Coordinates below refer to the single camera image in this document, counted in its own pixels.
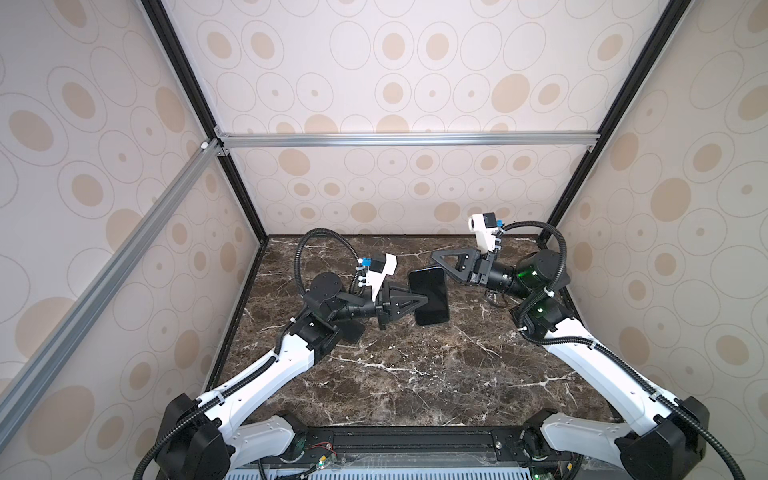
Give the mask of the black smartphone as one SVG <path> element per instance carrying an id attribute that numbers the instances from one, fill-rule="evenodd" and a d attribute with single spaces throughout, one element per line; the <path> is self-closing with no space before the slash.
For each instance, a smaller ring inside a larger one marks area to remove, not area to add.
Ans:
<path id="1" fill-rule="evenodd" d="M 408 274 L 408 281 L 413 293 L 427 298 L 426 304 L 414 312 L 415 323 L 419 326 L 448 323 L 450 311 L 444 270 L 437 265 L 414 270 Z"/>

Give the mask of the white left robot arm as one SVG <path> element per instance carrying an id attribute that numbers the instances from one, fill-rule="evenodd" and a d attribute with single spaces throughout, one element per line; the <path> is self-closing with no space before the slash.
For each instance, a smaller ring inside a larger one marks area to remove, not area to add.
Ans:
<path id="1" fill-rule="evenodd" d="M 346 291 L 332 272 L 318 275 L 300 312 L 274 347 L 240 374 L 192 399 L 181 394 L 166 407 L 155 444 L 133 474 L 156 464 L 166 479 L 223 479 L 245 464 L 294 449 L 304 425 L 289 414 L 257 423 L 248 417 L 292 379 L 316 366 L 340 341 L 358 341 L 363 320 L 381 325 L 426 305 L 425 295 L 382 281 L 375 295 Z"/>

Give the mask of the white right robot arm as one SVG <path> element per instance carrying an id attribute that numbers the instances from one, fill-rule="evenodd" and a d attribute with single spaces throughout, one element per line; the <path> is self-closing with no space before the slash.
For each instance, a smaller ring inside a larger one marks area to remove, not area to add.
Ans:
<path id="1" fill-rule="evenodd" d="M 704 458 L 706 407 L 652 383 L 573 317 L 554 295 L 569 281 L 561 253 L 540 250 L 514 267 L 474 248 L 438 250 L 432 258 L 458 282 L 521 299 L 512 315 L 524 338 L 569 365 L 621 418 L 609 424 L 543 409 L 523 427 L 528 457 L 571 452 L 621 467 L 634 479 L 683 479 Z"/>

